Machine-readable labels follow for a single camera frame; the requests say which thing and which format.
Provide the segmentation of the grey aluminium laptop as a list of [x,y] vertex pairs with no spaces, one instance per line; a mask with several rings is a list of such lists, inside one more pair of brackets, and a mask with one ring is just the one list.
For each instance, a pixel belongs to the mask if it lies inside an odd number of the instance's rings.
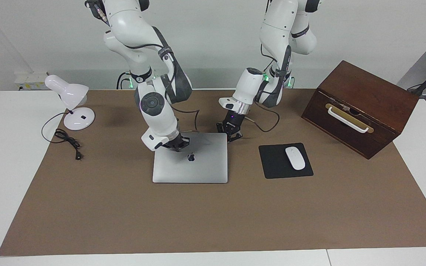
[[165,147],[155,151],[154,183],[227,183],[226,133],[185,132],[186,148],[176,152]]

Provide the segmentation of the black mouse pad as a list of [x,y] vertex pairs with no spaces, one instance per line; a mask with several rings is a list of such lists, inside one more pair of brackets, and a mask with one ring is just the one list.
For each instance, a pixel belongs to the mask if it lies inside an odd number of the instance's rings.
[[[291,167],[285,153],[285,148],[291,146],[297,147],[301,151],[306,163],[306,167],[303,170],[297,171]],[[303,143],[262,145],[258,149],[266,179],[309,177],[314,175]]]

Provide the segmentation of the white computer mouse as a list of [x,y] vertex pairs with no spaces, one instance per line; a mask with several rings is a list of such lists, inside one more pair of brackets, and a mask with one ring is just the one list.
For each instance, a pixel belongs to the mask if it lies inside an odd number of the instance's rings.
[[291,167],[294,170],[300,171],[306,167],[304,157],[297,147],[287,147],[285,148],[285,153],[287,155],[287,158],[289,159]]

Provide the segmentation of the brown table mat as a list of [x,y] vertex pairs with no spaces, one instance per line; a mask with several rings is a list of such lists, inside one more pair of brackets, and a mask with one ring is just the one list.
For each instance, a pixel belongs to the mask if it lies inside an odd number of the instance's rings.
[[[367,160],[301,118],[286,91],[271,133],[242,126],[226,184],[155,184],[133,91],[90,91],[92,126],[51,144],[0,256],[426,246],[426,199],[394,145]],[[266,179],[259,146],[303,143],[313,176]]]

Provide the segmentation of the white desk lamp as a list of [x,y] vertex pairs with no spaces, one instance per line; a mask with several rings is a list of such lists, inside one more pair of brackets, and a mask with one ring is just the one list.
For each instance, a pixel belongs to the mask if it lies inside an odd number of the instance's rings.
[[68,83],[57,75],[47,76],[45,85],[59,95],[68,110],[64,118],[64,126],[67,129],[81,131],[93,123],[95,112],[91,108],[83,107],[87,101],[88,86]]

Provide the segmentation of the dark wooden drawer box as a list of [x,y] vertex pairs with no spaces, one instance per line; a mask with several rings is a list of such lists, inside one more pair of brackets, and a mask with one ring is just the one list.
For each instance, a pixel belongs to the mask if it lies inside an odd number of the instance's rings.
[[[403,132],[418,101],[418,96],[342,61],[317,87],[301,116],[371,159]],[[346,126],[327,113],[326,104],[351,114],[374,132],[362,134]]]

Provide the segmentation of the white power strip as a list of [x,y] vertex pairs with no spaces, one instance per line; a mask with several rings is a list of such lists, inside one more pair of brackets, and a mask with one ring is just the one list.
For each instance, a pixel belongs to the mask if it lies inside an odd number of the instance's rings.
[[14,86],[17,91],[47,91],[45,84],[47,72],[34,72],[31,74],[16,74]]

